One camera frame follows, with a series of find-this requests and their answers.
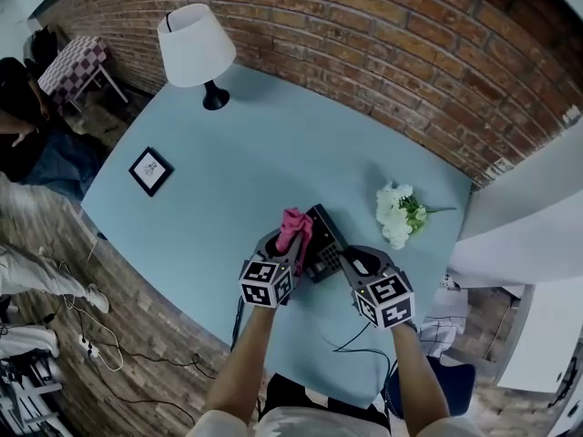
small table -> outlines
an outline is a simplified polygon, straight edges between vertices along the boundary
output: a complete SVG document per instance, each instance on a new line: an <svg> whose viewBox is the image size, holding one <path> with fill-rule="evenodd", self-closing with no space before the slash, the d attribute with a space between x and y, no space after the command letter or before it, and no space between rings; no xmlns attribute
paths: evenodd
<svg viewBox="0 0 583 437"><path fill-rule="evenodd" d="M107 159L82 206L111 244L230 344L242 262L285 208L322 203L349 244L386 250L407 272L421 321L457 240L470 179L372 118L274 76L235 65L217 84L231 95L217 111L203 108L202 86L164 86ZM153 198L128 173L146 147L175 168ZM413 185L429 208L455 210L431 216L395 251L374 218L387 179ZM304 280L278 310L266 367L367 407L383 387L386 360L332 352L365 324L342 273L317 285ZM389 330L367 329L350 348L395 359Z"/></svg>
<svg viewBox="0 0 583 437"><path fill-rule="evenodd" d="M97 73L103 73L124 102L128 98L103 67L107 58L107 46L101 37L81 36L73 39L53 60L45 73L38 79L38 85L58 105L71 102L81 111L77 97L87 85L95 80Z"/></svg>

checkered tablecloth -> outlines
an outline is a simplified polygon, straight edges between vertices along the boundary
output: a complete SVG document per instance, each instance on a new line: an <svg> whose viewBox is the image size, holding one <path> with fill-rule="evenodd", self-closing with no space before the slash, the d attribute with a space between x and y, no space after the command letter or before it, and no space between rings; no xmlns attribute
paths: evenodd
<svg viewBox="0 0 583 437"><path fill-rule="evenodd" d="M81 36L71 41L38 79L38 85L60 106L72 98L107 58L101 37Z"/></svg>

blue chair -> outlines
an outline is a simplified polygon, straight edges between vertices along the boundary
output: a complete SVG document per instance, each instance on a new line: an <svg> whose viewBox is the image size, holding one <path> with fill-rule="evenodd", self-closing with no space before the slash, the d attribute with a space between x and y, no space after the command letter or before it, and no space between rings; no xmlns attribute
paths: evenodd
<svg viewBox="0 0 583 437"><path fill-rule="evenodd" d="M470 406L474 384L476 383L476 367L472 364L444 366L437 358L427 357L427 359L444 391L450 414L452 416L465 414ZM389 379L387 391L389 410L394 416L402 420L404 415L397 369L394 370Z"/></svg>

picture frame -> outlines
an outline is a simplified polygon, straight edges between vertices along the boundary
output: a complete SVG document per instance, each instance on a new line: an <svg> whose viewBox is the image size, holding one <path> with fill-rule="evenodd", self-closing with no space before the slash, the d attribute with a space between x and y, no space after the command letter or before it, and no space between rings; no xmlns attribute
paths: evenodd
<svg viewBox="0 0 583 437"><path fill-rule="evenodd" d="M151 198L172 174L174 168L152 147L147 147L129 169L129 174Z"/></svg>

white lampshade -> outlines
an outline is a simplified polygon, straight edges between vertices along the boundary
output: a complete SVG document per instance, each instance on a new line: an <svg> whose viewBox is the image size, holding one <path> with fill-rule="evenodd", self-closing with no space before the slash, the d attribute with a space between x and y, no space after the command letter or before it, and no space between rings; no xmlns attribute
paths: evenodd
<svg viewBox="0 0 583 437"><path fill-rule="evenodd" d="M173 11L158 25L160 51L168 81L174 86L204 84L224 73L237 50L206 5Z"/></svg>

